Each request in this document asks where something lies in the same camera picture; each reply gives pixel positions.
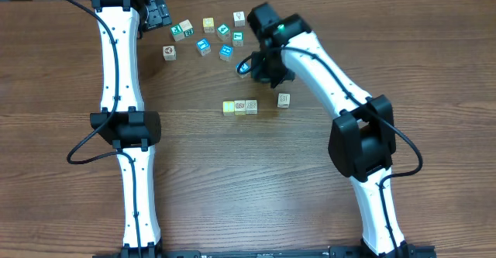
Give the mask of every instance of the wooden table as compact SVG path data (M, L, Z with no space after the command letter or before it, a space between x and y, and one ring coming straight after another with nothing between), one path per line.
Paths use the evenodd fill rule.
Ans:
M202 18L269 1L298 12L335 61L393 102L396 125L425 169L393 181L401 230L439 257L496 256L496 0L167 0L175 22L138 42L146 109L160 113L157 215L166 249L300 249L359 243L350 182L327 153L331 121L300 80L275 91L235 75L257 42L219 59ZM66 2L0 3L0 257L90 257L118 251L124 227L115 158L70 166L102 93L96 21ZM200 57L203 36L212 52ZM161 48L175 45L177 60ZM289 109L277 93L291 94ZM223 117L222 101L255 98L259 114ZM109 151L99 137L76 158ZM398 141L394 171L416 165Z

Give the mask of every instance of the block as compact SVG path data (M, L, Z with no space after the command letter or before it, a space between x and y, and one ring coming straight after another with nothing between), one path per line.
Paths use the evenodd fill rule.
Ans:
M241 32L232 33L232 45L243 46L243 33Z
M193 26L189 22L189 20L184 20L179 23L179 26L183 29L184 37L193 35Z
M248 71L248 69L250 69L250 65L244 63L242 65L241 69L239 69L239 73L238 73L239 64L236 65L236 74L238 74L241 78L244 78L244 77L250 75L250 72L246 73L246 71Z
M245 12L234 12L234 26L245 26Z
M244 100L234 101L234 115L246 115L246 106Z
M215 26L214 26L214 19L213 18L203 18L203 31L205 31L205 33L214 33L215 32Z
M224 101L222 106L224 115L234 115L234 101Z
M233 48L227 45L222 45L219 55L221 60L231 61L233 58Z
M277 100L277 107L289 108L289 94L279 94L279 99Z
M174 40L176 40L176 42L184 39L184 32L181 26L179 25L172 26L170 28L170 32L172 33L172 37L174 38Z
M212 49L210 48L210 44L208 43L206 38L198 41L196 43L196 48L198 49L198 52L200 52L202 56L212 51Z
M257 100L246 100L245 102L246 114L256 115L258 114Z
M229 38L231 38L231 29L226 24L222 24L220 27L217 28L217 36L222 41L227 41Z
M174 46L164 46L162 53L165 60L176 60L176 48Z

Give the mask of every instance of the black cable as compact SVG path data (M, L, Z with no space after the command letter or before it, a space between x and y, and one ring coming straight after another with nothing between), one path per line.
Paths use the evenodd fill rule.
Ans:
M136 238L138 240L138 255L139 258L141 258L141 239L140 239L140 225L138 221L138 208L137 208L137 196L136 196L136 171L134 167L134 159L127 153L124 153L122 151L116 151L116 152L110 152L110 153L103 153L100 154L96 157L88 158L86 160L72 160L72 156L84 145L86 144L89 139L91 139L93 136L98 134L108 123L109 121L113 118L115 115L115 111L117 110L117 105L119 103L119 58L117 55L117 46L115 45L116 42L114 40L114 36L112 35L112 32L110 31L110 28L107 26L107 24L100 18L98 15L96 15L92 10L88 9L87 7L84 7L83 5L79 4L78 2L74 0L65 0L67 2L70 2L72 5L77 6L79 9L84 10L87 14L91 15L95 19L98 20L98 22L103 26L105 31L108 34L108 37L110 38L110 43L112 44L112 50L114 53L114 65L115 65L115 95L114 95L114 105L112 106L112 111L110 112L110 115L107 117L107 119L99 126L97 129L93 130L89 135L87 135L82 141L80 141L67 155L67 162L72 165L82 165L86 163L90 163L96 160L100 160L105 157L110 157L110 156L116 156L116 155L123 155L126 157L129 161L129 164L131 166L131 172L133 174L133 217L134 221L136 224Z
M258 53L263 53L264 55L267 55L269 53L281 52L282 50L290 50L290 51L294 51L294 52L303 53L303 54L306 54L306 55L310 56L313 60L317 60L331 74L332 78L334 78L334 81L336 81L336 83L343 90L343 92L345 93L345 95L349 99L351 99L351 101L353 101L353 103L355 103L356 105L358 105L358 108L364 108L365 111L369 115L371 115L376 120L378 120L379 122L383 123L388 128L390 128L391 130L393 130L394 133L396 133L398 136L400 136L400 138L402 138L412 148L412 150L414 151L415 155L417 156L417 158L418 158L418 166L414 170L411 170L409 172L404 172L404 173L390 174L390 175L388 175L386 177L383 177L381 179L381 181L379 182L379 185L378 185L379 186L379 194L381 195L382 209L384 211L384 217L385 217L385 220L386 220L386 228L389 231L389 235L391 237L391 241L393 242L395 256L398 256L399 255L398 247L396 246L396 240L394 239L393 229L392 229L391 223L389 221L388 208L386 207L386 200L384 198L384 189L385 189L384 182L387 181L387 180L389 180L389 179L391 179L391 178L393 178L393 177L407 177L407 176L412 176L414 174L417 174L422 169L422 165L424 164L424 161L422 159L422 155L420 153L420 150L417 148L417 146L403 132L401 132L396 127L392 126L389 122L387 122L386 120L384 120L383 118L381 118L375 112L371 111L369 108L367 108L367 105L364 105L364 104L360 103L353 96L353 94L346 89L345 85L336 76L336 74L334 73L334 71L332 70L332 68L329 67L329 65L324 60L322 60L319 57L319 55L317 55L315 53L308 52L307 50L303 50L303 49L299 49L299 48L293 48L293 47L287 47L287 46L277 47L277 48L270 48L268 50L265 50L264 52L258 52ZM241 63L239 63L239 65L238 65L238 68L236 69L236 72L239 74L239 70L241 69L242 65L245 64L248 60L254 58L254 56L256 54L257 53L252 53L250 56L248 56L243 61L241 61ZM248 69L248 71L245 71L244 73L245 74L246 73L249 73L254 68L255 67L251 67L251 68Z

